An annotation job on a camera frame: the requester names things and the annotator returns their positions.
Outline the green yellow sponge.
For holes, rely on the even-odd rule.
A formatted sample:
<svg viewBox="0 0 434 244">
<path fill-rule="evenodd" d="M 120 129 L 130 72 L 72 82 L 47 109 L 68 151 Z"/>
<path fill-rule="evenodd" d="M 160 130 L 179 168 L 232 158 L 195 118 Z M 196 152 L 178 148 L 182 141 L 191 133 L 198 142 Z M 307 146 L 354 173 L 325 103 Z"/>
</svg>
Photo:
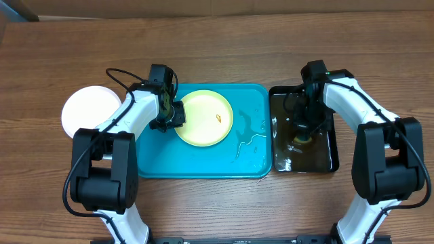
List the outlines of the green yellow sponge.
<svg viewBox="0 0 434 244">
<path fill-rule="evenodd" d="M 306 136 L 306 135 L 298 135 L 295 136 L 293 139 L 293 142 L 296 144 L 309 144 L 313 141 L 311 136 Z"/>
</svg>

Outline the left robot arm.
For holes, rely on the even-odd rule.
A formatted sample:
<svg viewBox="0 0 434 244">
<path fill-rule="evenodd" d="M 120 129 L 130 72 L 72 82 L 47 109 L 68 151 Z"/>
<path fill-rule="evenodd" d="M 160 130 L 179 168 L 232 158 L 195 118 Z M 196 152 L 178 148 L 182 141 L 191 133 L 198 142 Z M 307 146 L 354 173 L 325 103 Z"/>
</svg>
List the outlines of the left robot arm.
<svg viewBox="0 0 434 244">
<path fill-rule="evenodd" d="M 184 122 L 175 85 L 135 83 L 120 100 L 111 89 L 76 91 L 63 110 L 72 115 L 71 170 L 62 193 L 73 215 L 101 219 L 112 243 L 152 243 L 150 228 L 136 207 L 137 140 L 146 127 L 162 132 Z"/>
</svg>

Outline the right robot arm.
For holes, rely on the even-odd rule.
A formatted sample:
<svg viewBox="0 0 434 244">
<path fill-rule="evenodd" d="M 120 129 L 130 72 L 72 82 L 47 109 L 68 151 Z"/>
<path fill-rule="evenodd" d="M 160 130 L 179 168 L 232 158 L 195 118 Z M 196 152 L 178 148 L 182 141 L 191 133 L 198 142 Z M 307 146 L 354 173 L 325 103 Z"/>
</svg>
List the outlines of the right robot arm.
<svg viewBox="0 0 434 244">
<path fill-rule="evenodd" d="M 374 234 L 394 209 L 416 209 L 432 193 L 423 161 L 422 127 L 373 100 L 347 70 L 304 67 L 306 102 L 294 113 L 297 138 L 306 142 L 338 113 L 355 130 L 351 177 L 356 195 L 334 226 L 335 243 L 374 243 Z"/>
</svg>

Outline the white plate with ketchup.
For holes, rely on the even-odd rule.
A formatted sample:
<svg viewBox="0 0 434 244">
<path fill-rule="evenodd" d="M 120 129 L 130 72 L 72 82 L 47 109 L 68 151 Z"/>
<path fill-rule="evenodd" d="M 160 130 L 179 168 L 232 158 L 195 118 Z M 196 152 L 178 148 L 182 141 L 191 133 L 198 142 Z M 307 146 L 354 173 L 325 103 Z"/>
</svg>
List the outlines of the white plate with ketchup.
<svg viewBox="0 0 434 244">
<path fill-rule="evenodd" d="M 65 102 L 61 124 L 72 138 L 80 128 L 93 129 L 105 122 L 120 106 L 121 100 L 111 89 L 103 86 L 84 87 Z"/>
</svg>

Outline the yellow-green plate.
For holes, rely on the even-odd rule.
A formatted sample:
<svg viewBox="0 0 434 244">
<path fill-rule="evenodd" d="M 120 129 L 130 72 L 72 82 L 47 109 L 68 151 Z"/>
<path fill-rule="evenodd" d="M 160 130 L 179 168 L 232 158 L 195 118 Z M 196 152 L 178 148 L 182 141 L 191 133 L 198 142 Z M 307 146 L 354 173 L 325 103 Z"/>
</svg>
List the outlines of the yellow-green plate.
<svg viewBox="0 0 434 244">
<path fill-rule="evenodd" d="M 203 89 L 192 91 L 180 101 L 184 105 L 186 122 L 175 130 L 183 141 L 198 147 L 212 146 L 229 134 L 234 115 L 224 96 Z"/>
</svg>

